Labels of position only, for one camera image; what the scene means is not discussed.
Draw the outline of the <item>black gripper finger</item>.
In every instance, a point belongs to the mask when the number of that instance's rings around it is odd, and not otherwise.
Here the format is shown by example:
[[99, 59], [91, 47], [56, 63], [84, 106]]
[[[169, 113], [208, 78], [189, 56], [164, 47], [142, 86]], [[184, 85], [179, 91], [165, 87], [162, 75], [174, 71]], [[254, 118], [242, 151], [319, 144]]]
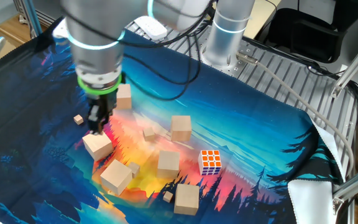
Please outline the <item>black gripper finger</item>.
[[99, 135], [103, 131], [104, 126], [104, 117], [98, 117], [96, 115], [88, 116], [88, 127], [89, 133], [94, 135]]

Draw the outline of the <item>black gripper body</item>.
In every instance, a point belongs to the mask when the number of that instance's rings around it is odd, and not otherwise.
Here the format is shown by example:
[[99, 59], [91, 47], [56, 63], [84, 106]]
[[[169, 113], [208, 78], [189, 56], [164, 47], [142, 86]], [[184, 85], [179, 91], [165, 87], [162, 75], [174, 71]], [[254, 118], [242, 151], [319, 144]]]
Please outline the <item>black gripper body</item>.
[[117, 90], [105, 95], [87, 94], [89, 120], [108, 120], [117, 105]]

